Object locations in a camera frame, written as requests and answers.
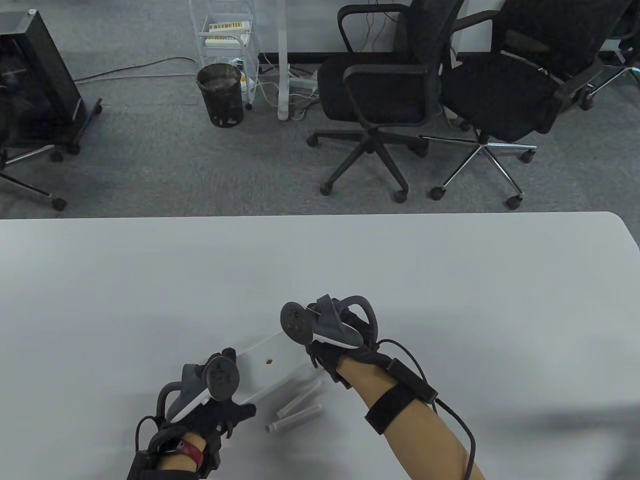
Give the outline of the person's left hand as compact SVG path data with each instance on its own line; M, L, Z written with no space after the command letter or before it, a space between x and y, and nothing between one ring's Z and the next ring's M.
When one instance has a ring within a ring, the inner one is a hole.
M233 395L240 384L235 349L227 347L203 365L185 364L179 394L166 413L167 425L178 425L206 441L199 477L205 479L220 465L223 436L231 438L238 423L253 418L256 406L237 404Z

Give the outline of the person's right hand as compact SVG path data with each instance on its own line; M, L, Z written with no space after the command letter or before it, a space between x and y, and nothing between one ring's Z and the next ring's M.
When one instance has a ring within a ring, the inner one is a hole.
M305 347L314 368L322 367L347 390L350 382L338 373L343 358L386 370L392 360L379 352L378 322L371 303L361 295L338 300L329 295L306 306L312 319L313 339Z

